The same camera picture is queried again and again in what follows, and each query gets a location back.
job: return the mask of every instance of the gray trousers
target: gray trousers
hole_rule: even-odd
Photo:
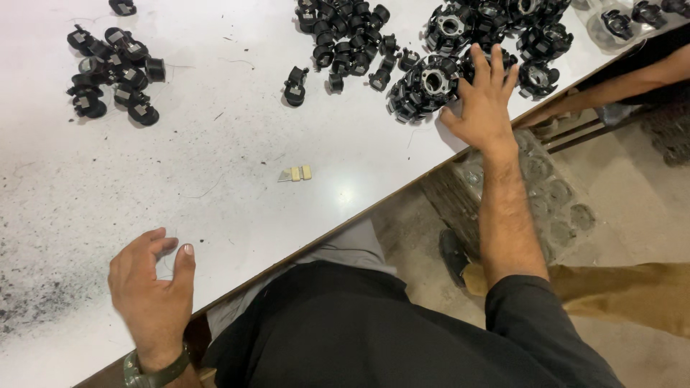
[[[384,253],[376,239],[371,220],[368,218],[361,219],[334,235],[322,245],[305,253],[302,257],[284,265],[281,269],[254,283],[252,287],[236,295],[233,299],[222,302],[209,310],[206,313],[206,317],[208,318],[212,341],[247,310],[254,297],[268,283],[298,264],[306,264],[316,260],[326,260],[327,262],[356,268],[372,269],[389,273],[393,276],[397,273],[394,266],[386,264]]]

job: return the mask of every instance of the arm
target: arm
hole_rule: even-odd
[[[673,85],[685,79],[690,79],[690,44],[679,48],[655,64],[609,79],[584,92],[549,104],[542,110],[525,117],[517,126],[526,128],[543,122],[553,115],[579,112],[610,104],[663,86]]]
[[[460,80],[462,117],[444,109],[441,121],[484,156],[479,227],[490,290],[486,329],[514,342],[568,387],[621,388],[606,361],[580,339],[549,284],[506,108],[517,68],[504,83],[500,47],[493,48],[491,67],[478,46],[471,50],[475,79],[472,86]]]
[[[157,280],[156,257],[177,247],[165,228],[132,241],[110,262],[108,286],[115,307],[137,345],[143,374],[159,371],[182,354],[182,335],[192,315],[194,248],[183,245],[175,257],[172,280]],[[167,388],[201,388],[192,365]]]
[[[518,145],[508,116],[508,100],[518,76],[510,70],[504,82],[500,47],[494,46],[492,65],[478,46],[471,48],[474,84],[460,80],[462,117],[444,108],[441,121],[484,156],[484,192],[479,212],[480,250],[489,288],[509,275],[549,279],[527,206],[518,164]]]

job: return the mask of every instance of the plastic packaging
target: plastic packaging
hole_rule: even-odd
[[[579,0],[573,9],[597,46],[619,53],[690,22],[684,5],[690,10],[690,0]]]

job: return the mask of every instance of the leg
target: leg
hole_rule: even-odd
[[[237,317],[247,310],[254,297],[268,283],[295,265],[306,264],[316,260],[326,260],[337,264],[381,271],[394,276],[396,274],[395,267],[386,264],[381,245],[376,240],[371,220],[363,218],[354,222],[347,229],[335,234],[304,256],[297,258],[280,270],[256,282],[233,299],[227,300],[209,310],[206,313],[206,317],[208,318],[208,326],[211,331],[211,340],[215,340],[226,327],[230,326]]]
[[[574,316],[628,321],[690,338],[690,263],[635,266],[549,267],[551,285]],[[480,265],[470,264],[463,278],[467,290],[486,296]]]

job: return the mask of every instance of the white table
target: white table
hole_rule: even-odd
[[[424,52],[420,31],[440,4],[387,1],[382,32]],[[196,311],[466,147],[435,119],[395,122],[365,77],[348,77],[344,92],[329,96],[327,72],[312,70],[304,105],[281,103],[292,67],[312,68],[313,38],[296,31],[292,1],[136,5],[124,18],[106,0],[3,7],[2,387],[75,385],[133,349],[106,276],[110,259],[143,231],[167,226],[194,243]],[[561,89],[612,59],[572,10],[563,22],[576,38],[555,63]],[[66,42],[74,23],[98,38],[111,26],[131,30],[176,66],[168,83],[145,91],[157,124],[133,125],[106,87],[105,117],[74,116],[64,93],[81,60]],[[513,42],[506,47],[517,54]],[[401,76],[396,68],[392,82]],[[509,110],[514,118],[536,105],[516,91]],[[311,181],[277,182],[282,169],[302,164]]]

